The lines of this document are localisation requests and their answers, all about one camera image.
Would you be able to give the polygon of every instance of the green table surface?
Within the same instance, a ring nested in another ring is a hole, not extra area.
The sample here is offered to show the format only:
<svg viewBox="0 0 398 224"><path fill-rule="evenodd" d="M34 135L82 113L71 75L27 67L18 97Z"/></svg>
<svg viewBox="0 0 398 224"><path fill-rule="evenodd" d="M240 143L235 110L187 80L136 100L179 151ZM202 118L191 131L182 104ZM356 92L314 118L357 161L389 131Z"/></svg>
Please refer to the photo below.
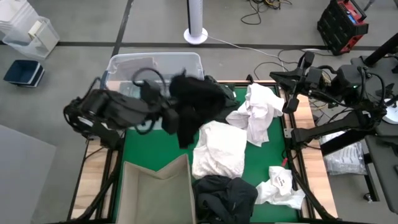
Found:
<svg viewBox="0 0 398 224"><path fill-rule="evenodd" d="M243 103L246 88L237 87L235 92L237 99ZM263 143L262 147L254 146L251 143L246 146L242 178L253 186L269 179L269 166L280 166L282 164L282 151L285 148L285 143L280 118L273 119L268 128L268 136L269 142ZM189 161L192 164L192 152L197 140L198 134L195 136L194 144L188 149L180 149L176 134L168 135L163 130L154 130L141 136L134 130L128 130L122 165L127 161L148 169L159 170L184 153L188 154ZM118 184L114 219L116 219L118 213L120 188L121 178ZM284 205L271 205L267 202L262 205L255 205L251 217L251 222L296 222L297 220L296 210Z"/></svg>

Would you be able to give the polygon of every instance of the gray floor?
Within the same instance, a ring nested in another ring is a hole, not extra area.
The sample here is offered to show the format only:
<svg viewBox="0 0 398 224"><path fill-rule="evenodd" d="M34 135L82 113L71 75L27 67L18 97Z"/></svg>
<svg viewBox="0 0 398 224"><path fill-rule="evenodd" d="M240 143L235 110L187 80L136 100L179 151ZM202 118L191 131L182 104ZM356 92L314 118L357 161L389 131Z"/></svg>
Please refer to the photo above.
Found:
<svg viewBox="0 0 398 224"><path fill-rule="evenodd" d="M29 0L37 12L48 17L63 42L115 42L127 0ZM204 26L209 35L235 44L323 45L316 23L328 4L327 0L294 0L280 11L261 14L259 26L242 24L240 18L252 12L244 0L204 0ZM360 5L367 2L360 0ZM369 34L358 45L377 46L398 30L398 10L393 0L377 0L368 11ZM134 0L123 42L185 43L187 28L186 0ZM84 139L69 127L62 116L63 107L85 93L94 77L105 70L113 47L56 47L43 62L46 74L36 89L24 89L0 82L0 124L48 142L57 147L47 177L34 223L58 222L67 216L74 186L85 150ZM277 54L276 50L263 50ZM206 74L219 80L242 80L261 62L278 62L275 58L252 50L121 48L119 53L196 52ZM297 61L299 51L282 52L286 61ZM316 56L314 65L334 68L349 63L350 58L370 52L354 51L339 57ZM15 59L25 58L8 46L0 45L0 73ZM260 79L270 79L269 72L280 71L277 65L259 67ZM325 111L332 116L334 111ZM344 220L398 223L383 197L368 204L363 177L330 177L338 214Z"/></svg>

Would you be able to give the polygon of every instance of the crumpled white fabric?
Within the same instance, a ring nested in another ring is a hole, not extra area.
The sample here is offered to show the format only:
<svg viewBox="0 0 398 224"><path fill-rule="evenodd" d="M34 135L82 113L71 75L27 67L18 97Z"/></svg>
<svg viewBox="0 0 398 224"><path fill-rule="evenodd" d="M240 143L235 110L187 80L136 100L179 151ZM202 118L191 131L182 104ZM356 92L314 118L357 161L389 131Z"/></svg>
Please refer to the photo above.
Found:
<svg viewBox="0 0 398 224"><path fill-rule="evenodd" d="M276 96L270 88L257 83L248 86L245 99L226 120L237 128L247 130L248 141L261 147L263 142L269 141L267 129L273 117L282 116L285 100Z"/></svg>
<svg viewBox="0 0 398 224"><path fill-rule="evenodd" d="M272 205L287 205L297 210L305 197L303 190L292 189L292 172L283 167L270 166L267 182L261 182L257 187L258 196L256 205L269 202Z"/></svg>
<svg viewBox="0 0 398 224"><path fill-rule="evenodd" d="M206 175L242 177L245 149L245 130L217 121L204 124L193 150L192 176L196 179Z"/></svg>

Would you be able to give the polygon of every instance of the beige box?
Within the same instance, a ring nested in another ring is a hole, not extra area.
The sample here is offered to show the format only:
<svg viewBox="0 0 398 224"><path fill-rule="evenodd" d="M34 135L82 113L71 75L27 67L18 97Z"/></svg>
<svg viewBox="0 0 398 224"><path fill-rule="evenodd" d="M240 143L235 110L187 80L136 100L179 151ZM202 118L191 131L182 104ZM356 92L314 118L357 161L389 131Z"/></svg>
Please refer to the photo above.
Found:
<svg viewBox="0 0 398 224"><path fill-rule="evenodd" d="M157 172L124 163L117 224L193 224L195 220L186 154Z"/></svg>

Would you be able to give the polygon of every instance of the black metal frame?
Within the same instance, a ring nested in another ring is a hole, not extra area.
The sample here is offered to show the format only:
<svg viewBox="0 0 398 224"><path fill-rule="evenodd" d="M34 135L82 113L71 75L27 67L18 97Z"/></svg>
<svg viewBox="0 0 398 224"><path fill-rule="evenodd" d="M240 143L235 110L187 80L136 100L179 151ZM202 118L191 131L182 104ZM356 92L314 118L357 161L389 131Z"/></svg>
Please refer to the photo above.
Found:
<svg viewBox="0 0 398 224"><path fill-rule="evenodd" d="M236 86L244 87L244 86L248 86L250 84L251 84L250 82L242 82L242 83L236 83ZM263 85L263 86L268 86L268 87L275 88L276 89L276 95L280 96L280 92L278 91L279 86L276 83L259 83L259 84ZM291 127L295 128L296 124L295 124L294 115L290 114L289 118L290 118ZM280 119L282 121L282 132L283 132L284 129L287 128L286 120L285 120L284 116L280 117ZM75 205L76 195L77 195L79 184L80 184L81 173L82 173L83 166L84 166L84 163L85 163L85 161L83 159L83 162L82 162L82 165L81 165L81 169L80 169L80 173L79 173L79 177L78 177L78 182L77 182L76 187L75 187L75 193L73 195L73 199L72 199L72 202L71 202L71 205L70 205L70 211L68 213L67 220L65 222L60 222L60 223L64 223L64 224L114 223L113 222L113 215L114 215L114 207L116 205L116 194L117 194L117 188L118 188L118 184L119 184L119 177L120 177L120 170L121 170L120 167L121 167L121 161L122 161L122 156L123 156L123 151L124 151L124 141L125 141L125 137L124 136L121 138L121 141L123 143L119 144L120 145L119 148L117 148L115 150L108 149L108 152L107 152L107 155L106 155L106 162L105 162L105 165L104 165L103 178L102 178L102 181L101 181L101 190L98 193L98 195L96 196L96 198L94 199L94 201L98 199L98 203L96 203L96 205L94 207L96 209L96 211L97 211L96 215L95 215L95 219L93 219L93 220L90 220L90 219L71 219L72 211L73 211L73 208L74 208L74 205ZM115 167L114 167L114 172L115 172L114 173L114 178L111 181L111 183L109 184L108 175L109 175L110 168L111 168L111 159L112 159L113 151L118 151L118 157L116 159L116 163L115 163ZM286 153L287 153L287 156L292 158L293 155L291 155L291 151L290 150L286 150ZM301 151L297 151L297 159L298 159L298 165L299 165L299 168L300 168L300 176L304 180L305 184L308 185L307 173L305 171L304 159L303 159L303 155L302 155ZM298 184L296 183L295 180L293 180L293 184L294 184L294 190L297 190L298 189ZM109 186L110 185L112 185L113 188L112 188L112 192L111 192L109 210L108 210L107 217L106 218L102 218L101 216L102 216L102 208L103 208L103 203L104 203L104 196L105 196L105 193L109 190ZM314 219L315 218L315 212L314 212L314 209L313 209L313 206L312 206L311 202L309 201L309 199L307 197L306 197L306 202L307 202L309 219ZM298 215L299 220L304 219L302 210L298 210L297 211L297 215Z"/></svg>

